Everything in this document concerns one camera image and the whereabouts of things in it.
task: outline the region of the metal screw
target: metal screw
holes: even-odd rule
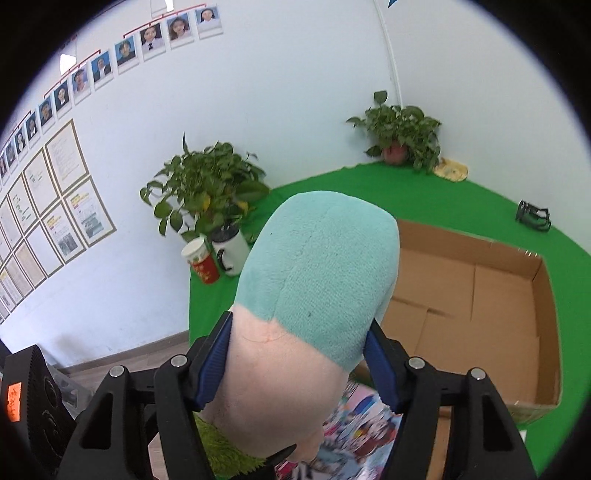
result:
[[[187,357],[184,355],[176,355],[170,359],[170,364],[173,367],[182,367],[187,364]]]
[[[425,360],[423,360],[419,356],[413,356],[408,359],[408,364],[411,368],[414,368],[415,370],[420,370],[425,367]]]
[[[482,368],[473,368],[470,370],[470,375],[477,380],[484,380],[486,378],[486,372]]]
[[[109,375],[117,378],[123,375],[123,372],[125,372],[125,368],[122,365],[115,365],[113,368],[111,368],[111,370],[109,370]]]

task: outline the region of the paper cup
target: paper cup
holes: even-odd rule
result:
[[[207,248],[207,243],[205,243],[204,236],[191,240],[185,245],[181,255],[191,265],[193,271],[199,275],[203,283],[214,283],[220,277],[215,260]]]

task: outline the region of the yellow cloth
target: yellow cloth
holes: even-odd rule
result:
[[[463,181],[468,178],[468,167],[457,161],[442,158],[439,165],[433,169],[433,173],[449,181]]]

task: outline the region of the blue gripper pad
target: blue gripper pad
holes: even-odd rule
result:
[[[222,382],[226,370],[226,357],[228,355],[231,331],[232,314],[229,315],[221,331],[215,337],[207,358],[203,362],[203,366],[199,372],[199,390],[195,397],[198,411],[203,410],[205,405],[213,400]]]
[[[400,403],[396,372],[390,365],[384,350],[371,329],[365,338],[363,355],[382,402],[390,407],[393,412],[396,412]]]

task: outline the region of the plush toy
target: plush toy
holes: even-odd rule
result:
[[[298,194],[275,211],[241,274],[225,373],[197,421],[215,474],[247,473],[294,444],[288,460],[315,457],[394,291],[399,244],[389,213],[340,193]]]

